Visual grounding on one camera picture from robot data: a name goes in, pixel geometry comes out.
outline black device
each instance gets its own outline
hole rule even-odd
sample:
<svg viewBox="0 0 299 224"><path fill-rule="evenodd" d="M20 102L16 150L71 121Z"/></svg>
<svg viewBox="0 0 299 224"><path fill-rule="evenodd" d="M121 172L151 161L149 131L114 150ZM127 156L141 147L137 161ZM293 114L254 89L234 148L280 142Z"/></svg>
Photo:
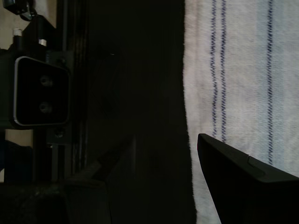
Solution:
<svg viewBox="0 0 299 224"><path fill-rule="evenodd" d="M14 126L63 125L68 120L68 71L22 56L14 65Z"/></svg>
<svg viewBox="0 0 299 224"><path fill-rule="evenodd" d="M299 178L206 134L198 155L222 224L299 223Z"/></svg>

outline bolt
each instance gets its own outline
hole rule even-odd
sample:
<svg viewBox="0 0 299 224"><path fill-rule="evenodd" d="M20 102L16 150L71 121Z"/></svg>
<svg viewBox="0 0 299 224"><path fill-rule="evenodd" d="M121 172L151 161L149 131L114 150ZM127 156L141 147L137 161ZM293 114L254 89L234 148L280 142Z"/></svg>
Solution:
<svg viewBox="0 0 299 224"><path fill-rule="evenodd" d="M45 39L39 39L38 40L38 43L40 44L40 45L43 45L43 46L47 46L47 41L45 40Z"/></svg>
<svg viewBox="0 0 299 224"><path fill-rule="evenodd" d="M15 28L13 34L14 36L22 36L22 30L19 28Z"/></svg>

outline fabric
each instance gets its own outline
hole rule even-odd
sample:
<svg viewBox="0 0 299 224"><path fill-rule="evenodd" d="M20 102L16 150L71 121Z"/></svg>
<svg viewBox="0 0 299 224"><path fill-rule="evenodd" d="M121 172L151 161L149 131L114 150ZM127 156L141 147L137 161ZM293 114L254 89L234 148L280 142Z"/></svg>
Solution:
<svg viewBox="0 0 299 224"><path fill-rule="evenodd" d="M207 133L299 176L299 0L185 0L185 108L197 223L220 223L197 154Z"/></svg>

